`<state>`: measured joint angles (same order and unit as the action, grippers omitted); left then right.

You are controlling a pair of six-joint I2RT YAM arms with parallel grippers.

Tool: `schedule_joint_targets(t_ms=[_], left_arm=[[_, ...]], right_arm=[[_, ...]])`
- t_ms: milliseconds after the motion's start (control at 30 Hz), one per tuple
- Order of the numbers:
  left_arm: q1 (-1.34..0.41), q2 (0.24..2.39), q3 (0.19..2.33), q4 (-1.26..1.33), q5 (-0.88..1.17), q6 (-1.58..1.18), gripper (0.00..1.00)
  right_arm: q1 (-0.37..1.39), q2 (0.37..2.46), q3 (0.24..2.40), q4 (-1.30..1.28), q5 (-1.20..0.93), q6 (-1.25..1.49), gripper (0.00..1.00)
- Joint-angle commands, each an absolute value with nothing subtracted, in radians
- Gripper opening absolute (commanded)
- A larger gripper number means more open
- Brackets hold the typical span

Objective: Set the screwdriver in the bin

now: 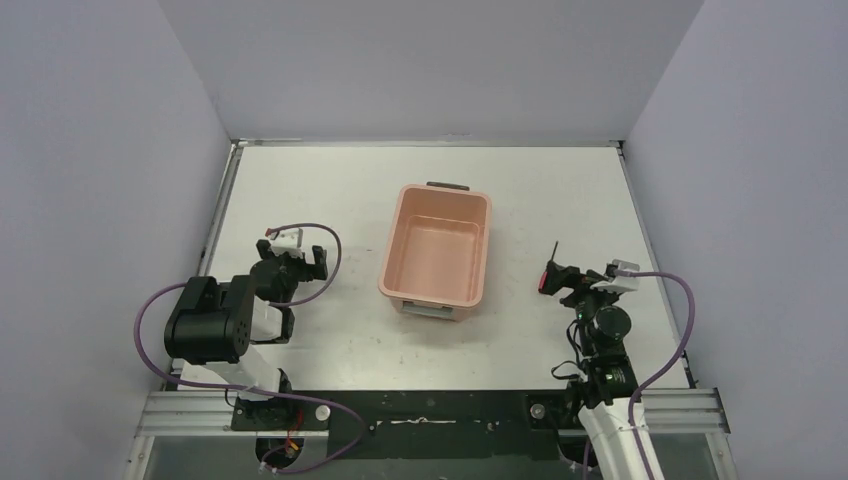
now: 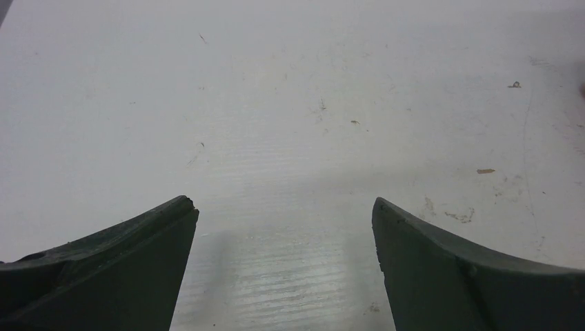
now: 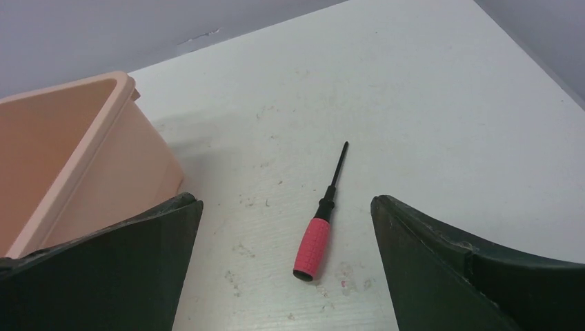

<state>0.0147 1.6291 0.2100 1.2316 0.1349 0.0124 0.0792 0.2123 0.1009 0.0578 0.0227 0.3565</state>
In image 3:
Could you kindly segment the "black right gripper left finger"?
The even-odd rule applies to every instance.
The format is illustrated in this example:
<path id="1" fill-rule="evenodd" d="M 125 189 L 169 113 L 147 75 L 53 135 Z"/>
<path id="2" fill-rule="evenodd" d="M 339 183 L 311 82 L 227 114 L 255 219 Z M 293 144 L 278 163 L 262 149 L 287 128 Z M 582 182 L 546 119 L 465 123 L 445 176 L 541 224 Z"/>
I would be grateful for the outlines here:
<path id="1" fill-rule="evenodd" d="M 1 260 L 2 330 L 171 330 L 204 204 L 183 192 L 134 217 Z"/>

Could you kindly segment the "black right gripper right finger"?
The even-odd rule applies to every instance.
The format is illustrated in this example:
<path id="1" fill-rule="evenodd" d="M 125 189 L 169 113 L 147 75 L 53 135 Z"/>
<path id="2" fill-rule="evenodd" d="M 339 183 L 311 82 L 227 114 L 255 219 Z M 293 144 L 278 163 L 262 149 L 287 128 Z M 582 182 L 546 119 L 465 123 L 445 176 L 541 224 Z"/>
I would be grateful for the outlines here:
<path id="1" fill-rule="evenodd" d="M 583 330 L 584 265 L 488 241 L 381 195 L 370 212 L 400 330 Z"/>

